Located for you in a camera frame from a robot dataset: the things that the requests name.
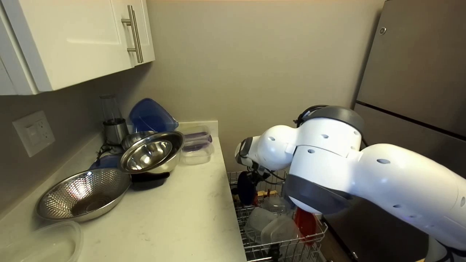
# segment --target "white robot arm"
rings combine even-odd
[[[289,166],[289,200],[308,213],[324,213],[299,200],[308,187],[364,198],[422,230],[433,249],[466,251],[466,181],[447,168],[406,149],[375,144],[359,152],[359,117],[342,108],[307,112],[297,128],[276,125],[241,143],[237,162],[278,171]]]

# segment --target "white countertop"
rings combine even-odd
[[[64,175],[88,168],[99,140],[91,139],[20,207],[0,219],[5,236],[33,230],[36,200]],[[166,184],[128,191],[106,216],[81,224],[78,262],[241,262],[246,261],[218,139],[208,163],[177,166]]]

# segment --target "stainless steel bowl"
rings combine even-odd
[[[88,222],[110,211],[131,185],[119,169],[93,169],[62,179],[48,190],[36,206],[46,220]]]
[[[174,156],[182,146],[182,134],[171,133],[145,133],[128,139],[125,153],[119,160],[122,171],[136,174],[154,174],[164,163],[176,163]]]

